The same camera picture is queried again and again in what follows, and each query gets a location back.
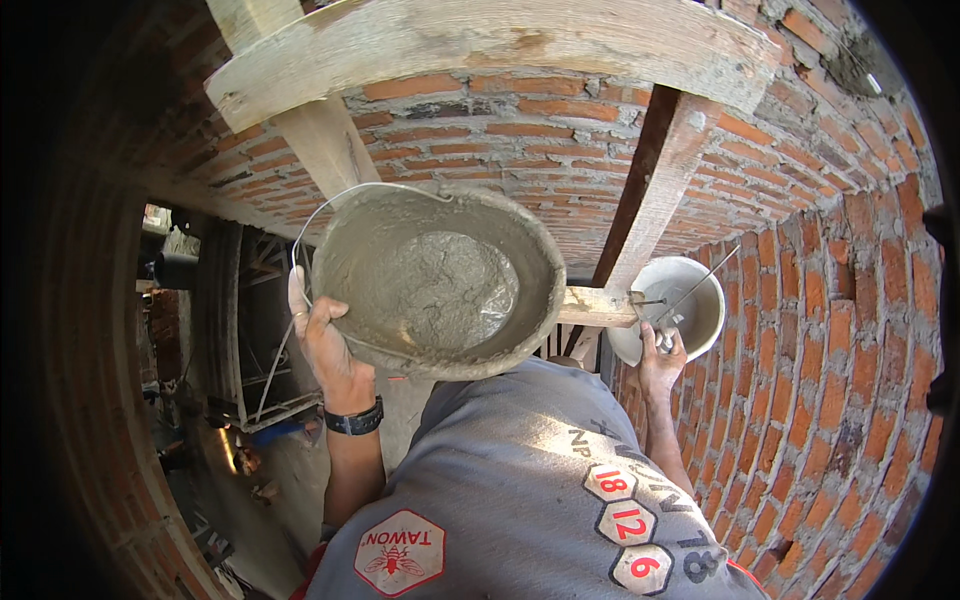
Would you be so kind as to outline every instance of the black watch strap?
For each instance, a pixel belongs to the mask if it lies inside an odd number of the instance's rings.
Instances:
[[[341,417],[324,410],[324,422],[330,431],[348,436],[362,436],[380,426],[383,420],[383,396],[377,395],[373,408],[353,417]]]

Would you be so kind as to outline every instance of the hand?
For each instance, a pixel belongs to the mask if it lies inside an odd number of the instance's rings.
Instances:
[[[640,336],[643,338],[643,357],[636,366],[638,387],[647,402],[670,403],[670,390],[686,364],[686,349],[680,331],[675,328],[663,331],[670,337],[673,347],[668,354],[657,350],[654,328],[647,322],[640,323]]]
[[[308,310],[300,291],[303,278],[303,267],[298,265],[287,282],[287,302],[300,351],[324,390],[324,405],[330,413],[361,413],[373,406],[373,367],[353,358],[344,336],[332,322],[346,315],[349,306],[322,296]]]

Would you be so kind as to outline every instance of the white bucket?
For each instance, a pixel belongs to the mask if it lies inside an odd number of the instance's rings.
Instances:
[[[647,301],[666,298],[666,304],[647,304],[643,307],[645,320],[655,323],[663,309],[696,285],[709,271],[704,265],[685,256],[662,256],[643,267],[630,289],[643,292]],[[686,348],[686,362],[690,362],[713,346],[723,328],[727,303],[720,282],[715,276],[708,277],[673,310],[673,314],[683,319],[675,323],[666,317],[656,327],[677,327],[680,330]],[[620,360],[631,367],[640,362],[643,342],[640,340],[639,323],[630,327],[607,327],[607,335]]]

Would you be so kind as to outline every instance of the hexagon logo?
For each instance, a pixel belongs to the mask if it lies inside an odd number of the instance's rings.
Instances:
[[[604,507],[597,531],[620,546],[637,546],[654,536],[657,516],[636,500],[621,500]]]
[[[402,509],[360,537],[353,570],[388,598],[396,598],[445,569],[446,531]]]
[[[623,467],[596,465],[587,472],[584,489],[604,502],[634,497],[636,477]]]
[[[624,548],[613,563],[610,576],[635,594],[653,595],[666,589],[672,570],[670,552],[651,543]]]

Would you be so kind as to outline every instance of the gray shirt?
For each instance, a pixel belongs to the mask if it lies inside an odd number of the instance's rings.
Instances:
[[[639,594],[767,597],[640,453],[607,387],[530,359],[430,398],[383,498],[336,533],[306,597]]]

